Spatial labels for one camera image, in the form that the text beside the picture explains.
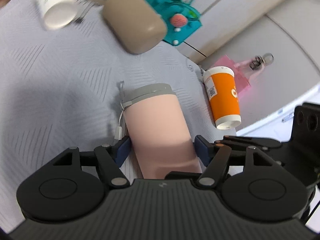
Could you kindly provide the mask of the pink gift bag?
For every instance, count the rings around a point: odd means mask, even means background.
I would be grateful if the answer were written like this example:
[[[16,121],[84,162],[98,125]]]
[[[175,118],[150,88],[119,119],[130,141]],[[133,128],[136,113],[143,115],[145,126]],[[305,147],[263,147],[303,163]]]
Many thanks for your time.
[[[266,67],[266,63],[261,56],[255,56],[252,59],[235,62],[227,55],[219,58],[212,66],[225,66],[231,68],[234,72],[235,85],[238,95],[243,95],[251,88],[251,82],[257,77]]]

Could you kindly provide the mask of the pink cup with grey rim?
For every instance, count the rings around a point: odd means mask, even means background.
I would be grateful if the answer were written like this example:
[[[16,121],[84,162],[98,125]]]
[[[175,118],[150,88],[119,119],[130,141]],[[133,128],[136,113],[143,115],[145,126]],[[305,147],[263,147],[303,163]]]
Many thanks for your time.
[[[144,179],[164,179],[172,171],[201,172],[179,100],[169,84],[126,90],[121,107]]]

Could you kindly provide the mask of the teal felt handbag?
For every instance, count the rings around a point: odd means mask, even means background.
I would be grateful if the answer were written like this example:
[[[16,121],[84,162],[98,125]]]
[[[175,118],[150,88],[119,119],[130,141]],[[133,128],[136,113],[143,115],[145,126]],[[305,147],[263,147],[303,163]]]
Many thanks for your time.
[[[146,0],[167,25],[163,41],[179,46],[202,26],[201,14],[191,5],[194,0]]]

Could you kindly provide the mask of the grey textured tablecloth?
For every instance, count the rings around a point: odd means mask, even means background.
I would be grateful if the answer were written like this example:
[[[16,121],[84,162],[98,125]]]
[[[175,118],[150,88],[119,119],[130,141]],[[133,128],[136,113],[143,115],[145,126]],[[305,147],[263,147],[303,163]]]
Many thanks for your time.
[[[235,135],[215,128],[200,68],[161,42],[144,54],[127,53],[102,8],[76,0],[82,21],[43,28],[34,0],[1,9],[1,228],[24,218],[20,183],[71,146],[90,151],[112,144],[120,115],[119,84],[136,89],[167,83],[176,93],[191,136],[209,141]]]

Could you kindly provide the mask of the white wardrobe cabinet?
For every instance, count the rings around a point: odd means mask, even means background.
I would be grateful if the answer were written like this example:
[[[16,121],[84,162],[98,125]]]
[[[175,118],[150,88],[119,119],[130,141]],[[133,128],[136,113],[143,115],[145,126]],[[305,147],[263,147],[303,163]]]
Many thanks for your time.
[[[195,0],[194,7],[202,27],[177,48],[157,46],[146,61],[182,58],[208,67],[222,55],[241,61],[264,53],[275,63],[319,61],[319,0]]]

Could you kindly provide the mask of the beige cylindrical cup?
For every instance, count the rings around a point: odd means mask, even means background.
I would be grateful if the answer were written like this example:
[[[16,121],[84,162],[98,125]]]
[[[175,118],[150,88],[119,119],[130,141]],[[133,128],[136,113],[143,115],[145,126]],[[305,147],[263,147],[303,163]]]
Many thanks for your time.
[[[142,54],[161,42],[167,24],[146,0],[107,0],[103,17],[124,49]]]

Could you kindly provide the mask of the orange paper cup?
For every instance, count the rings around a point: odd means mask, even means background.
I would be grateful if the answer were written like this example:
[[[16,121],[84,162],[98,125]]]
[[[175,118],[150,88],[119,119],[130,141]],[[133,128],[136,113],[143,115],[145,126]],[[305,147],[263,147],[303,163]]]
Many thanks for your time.
[[[217,66],[204,72],[203,81],[217,129],[227,130],[241,124],[238,93],[231,68]]]

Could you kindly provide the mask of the white paper cup green print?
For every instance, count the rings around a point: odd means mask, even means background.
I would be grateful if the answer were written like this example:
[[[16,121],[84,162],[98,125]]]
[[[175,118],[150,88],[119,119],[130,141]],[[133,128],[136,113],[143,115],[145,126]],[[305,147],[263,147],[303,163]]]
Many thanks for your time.
[[[35,0],[43,25],[48,30],[57,30],[71,23],[77,13],[75,0]]]

